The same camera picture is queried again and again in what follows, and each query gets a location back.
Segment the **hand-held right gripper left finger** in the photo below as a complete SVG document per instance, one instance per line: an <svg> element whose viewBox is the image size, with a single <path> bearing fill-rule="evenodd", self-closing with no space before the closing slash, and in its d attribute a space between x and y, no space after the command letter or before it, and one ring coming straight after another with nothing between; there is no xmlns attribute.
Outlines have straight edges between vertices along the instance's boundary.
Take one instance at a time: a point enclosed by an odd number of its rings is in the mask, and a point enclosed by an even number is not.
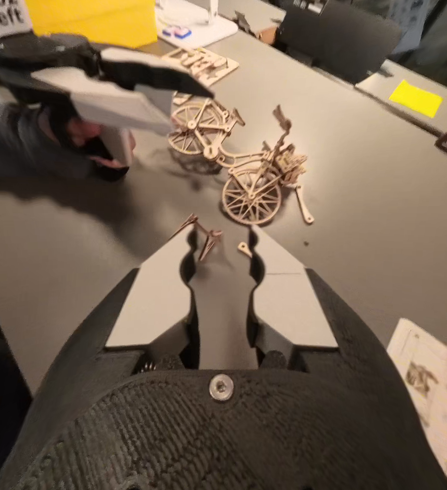
<svg viewBox="0 0 447 490"><path fill-rule="evenodd" d="M199 368L201 340L189 284L196 269L196 245L196 224L191 223L141 263L105 350L141 349L154 365L174 355L188 369Z"/></svg>

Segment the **wooden parts sheet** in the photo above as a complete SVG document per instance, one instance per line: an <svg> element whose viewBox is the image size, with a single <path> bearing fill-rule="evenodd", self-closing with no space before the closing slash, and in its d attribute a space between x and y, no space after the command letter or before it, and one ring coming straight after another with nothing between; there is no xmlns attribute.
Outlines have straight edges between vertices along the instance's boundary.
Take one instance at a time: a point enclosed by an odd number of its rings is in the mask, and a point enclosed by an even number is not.
<svg viewBox="0 0 447 490"><path fill-rule="evenodd" d="M228 76L239 67L231 58L218 55L206 48L187 49L180 47L162 56L163 60L177 64L206 87Z"/></svg>

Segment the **person's left forearm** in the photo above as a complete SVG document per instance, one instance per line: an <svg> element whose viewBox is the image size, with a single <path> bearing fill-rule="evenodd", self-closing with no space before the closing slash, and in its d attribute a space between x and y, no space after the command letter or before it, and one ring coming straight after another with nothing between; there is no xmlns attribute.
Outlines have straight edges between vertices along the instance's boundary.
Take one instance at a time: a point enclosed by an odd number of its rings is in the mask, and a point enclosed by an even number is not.
<svg viewBox="0 0 447 490"><path fill-rule="evenodd" d="M58 117L48 107L29 108L13 103L0 104L0 178L98 177L113 182L127 174L129 167L107 168L89 158L92 155L87 154L86 150L92 148L91 143L99 142L98 137L80 148L72 143L68 135L69 142L61 143L52 131L53 121L58 121Z"/></svg>

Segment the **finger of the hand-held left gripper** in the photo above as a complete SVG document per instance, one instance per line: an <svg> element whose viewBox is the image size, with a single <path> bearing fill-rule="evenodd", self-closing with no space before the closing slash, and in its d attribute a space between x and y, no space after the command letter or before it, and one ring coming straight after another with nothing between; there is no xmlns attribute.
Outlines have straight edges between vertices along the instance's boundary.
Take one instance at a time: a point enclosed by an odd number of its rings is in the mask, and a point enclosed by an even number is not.
<svg viewBox="0 0 447 490"><path fill-rule="evenodd" d="M152 131L167 135L170 117L137 91L99 81L74 67L34 71L32 78L56 89L64 89L80 118L103 126Z"/></svg>
<svg viewBox="0 0 447 490"><path fill-rule="evenodd" d="M198 97L214 97L214 93L189 70L153 54L107 47L100 51L100 68L107 80L127 90L143 85Z"/></svg>

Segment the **paper instruction booklet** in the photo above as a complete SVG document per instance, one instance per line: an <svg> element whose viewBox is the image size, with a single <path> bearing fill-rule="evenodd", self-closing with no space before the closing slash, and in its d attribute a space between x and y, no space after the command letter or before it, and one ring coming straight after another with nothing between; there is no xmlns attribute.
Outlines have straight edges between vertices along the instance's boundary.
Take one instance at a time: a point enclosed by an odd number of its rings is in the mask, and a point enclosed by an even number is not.
<svg viewBox="0 0 447 490"><path fill-rule="evenodd" d="M428 443L447 475L447 345L401 318L387 352L410 394Z"/></svg>

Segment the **yellow sticky note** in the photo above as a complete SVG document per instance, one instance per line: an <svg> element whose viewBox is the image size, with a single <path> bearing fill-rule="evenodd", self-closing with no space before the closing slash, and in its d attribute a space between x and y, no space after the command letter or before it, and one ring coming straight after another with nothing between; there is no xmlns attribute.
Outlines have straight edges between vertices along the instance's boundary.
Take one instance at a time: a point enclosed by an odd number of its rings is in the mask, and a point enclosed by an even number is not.
<svg viewBox="0 0 447 490"><path fill-rule="evenodd" d="M389 96L389 101L433 119L443 102L443 97L403 80Z"/></svg>

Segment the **person's left hand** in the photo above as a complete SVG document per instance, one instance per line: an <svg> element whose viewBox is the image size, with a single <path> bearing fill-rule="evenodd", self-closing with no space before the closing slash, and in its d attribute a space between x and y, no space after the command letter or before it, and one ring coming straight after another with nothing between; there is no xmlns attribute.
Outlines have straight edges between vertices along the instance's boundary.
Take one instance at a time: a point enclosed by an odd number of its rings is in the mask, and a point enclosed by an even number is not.
<svg viewBox="0 0 447 490"><path fill-rule="evenodd" d="M65 128L72 143L80 148L85 146L93 138L99 137L105 126L80 118L71 118ZM109 160L96 155L89 156L89 158L107 168L123 169L126 167L126 165L123 165L118 160Z"/></svg>

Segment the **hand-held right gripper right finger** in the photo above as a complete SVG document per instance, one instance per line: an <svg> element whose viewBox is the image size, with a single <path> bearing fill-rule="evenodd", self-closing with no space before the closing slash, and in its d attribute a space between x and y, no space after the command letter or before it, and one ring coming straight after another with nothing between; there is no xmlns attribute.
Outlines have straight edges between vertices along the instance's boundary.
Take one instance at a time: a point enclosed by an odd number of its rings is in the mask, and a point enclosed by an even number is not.
<svg viewBox="0 0 447 490"><path fill-rule="evenodd" d="M263 229L250 227L252 289L246 335L260 366L270 352L294 369L305 351L338 352L306 267Z"/></svg>

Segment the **yellow box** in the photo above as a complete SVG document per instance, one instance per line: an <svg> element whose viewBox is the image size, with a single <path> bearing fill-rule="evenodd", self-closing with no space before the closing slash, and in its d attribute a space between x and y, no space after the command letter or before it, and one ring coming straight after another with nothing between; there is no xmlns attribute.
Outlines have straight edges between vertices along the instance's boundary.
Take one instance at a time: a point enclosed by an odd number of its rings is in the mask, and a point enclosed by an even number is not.
<svg viewBox="0 0 447 490"><path fill-rule="evenodd" d="M157 40L155 1L26 1L37 35L83 35L137 48Z"/></svg>

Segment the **black office chair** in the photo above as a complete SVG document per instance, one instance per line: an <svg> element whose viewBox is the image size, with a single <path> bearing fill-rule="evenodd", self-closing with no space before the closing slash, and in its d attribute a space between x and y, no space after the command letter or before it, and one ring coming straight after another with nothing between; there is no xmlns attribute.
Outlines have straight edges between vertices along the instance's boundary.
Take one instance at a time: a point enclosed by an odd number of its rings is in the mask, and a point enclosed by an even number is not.
<svg viewBox="0 0 447 490"><path fill-rule="evenodd" d="M276 31L276 44L350 84L378 72L400 41L392 20L342 1L292 1Z"/></svg>

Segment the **wooden bicycle model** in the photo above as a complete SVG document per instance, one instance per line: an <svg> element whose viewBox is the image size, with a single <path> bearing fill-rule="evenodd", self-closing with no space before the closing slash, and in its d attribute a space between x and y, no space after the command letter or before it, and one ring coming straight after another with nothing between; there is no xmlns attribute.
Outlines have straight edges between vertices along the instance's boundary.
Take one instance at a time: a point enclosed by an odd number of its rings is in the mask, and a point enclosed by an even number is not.
<svg viewBox="0 0 447 490"><path fill-rule="evenodd" d="M306 224L314 218L307 208L299 178L306 172L307 156L298 154L294 144L286 145L292 121L280 105L273 112L281 136L273 145L263 142L255 152L231 153L224 142L235 126L245 126L236 108L228 111L220 103L205 99L200 104L184 104L171 116L176 129L168 137L176 152L193 157L202 156L207 162L227 169L228 179L221 194L223 211L241 225L265 225L279 212L284 188L293 189Z"/></svg>

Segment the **wooden kickstand assembly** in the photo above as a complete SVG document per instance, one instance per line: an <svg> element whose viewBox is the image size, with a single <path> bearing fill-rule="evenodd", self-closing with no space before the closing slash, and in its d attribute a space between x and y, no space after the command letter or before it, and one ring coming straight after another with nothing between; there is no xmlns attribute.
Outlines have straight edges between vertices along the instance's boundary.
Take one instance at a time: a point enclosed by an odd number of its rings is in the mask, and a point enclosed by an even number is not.
<svg viewBox="0 0 447 490"><path fill-rule="evenodd" d="M195 229L199 230L206 236L203 248L198 257L198 261L202 262L206 259L210 251L215 247L215 245L221 242L223 231L215 230L215 229L206 229L199 222L198 216L195 215L194 213L191 213L190 216L186 218L186 220L179 226L179 228L169 237L168 241L171 240L176 235L178 235L183 229L185 229L190 225L193 225Z"/></svg>

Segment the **white flat base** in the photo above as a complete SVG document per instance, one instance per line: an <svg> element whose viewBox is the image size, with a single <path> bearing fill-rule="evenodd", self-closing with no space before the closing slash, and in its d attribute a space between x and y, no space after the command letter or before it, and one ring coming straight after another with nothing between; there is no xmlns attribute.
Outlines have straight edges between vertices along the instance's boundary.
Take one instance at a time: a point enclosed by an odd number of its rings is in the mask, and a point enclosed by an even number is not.
<svg viewBox="0 0 447 490"><path fill-rule="evenodd" d="M238 26L219 15L219 1L156 1L155 20L157 36L175 47L207 47L215 42L234 35ZM191 36L179 40L163 36L164 26L177 25L187 27Z"/></svg>

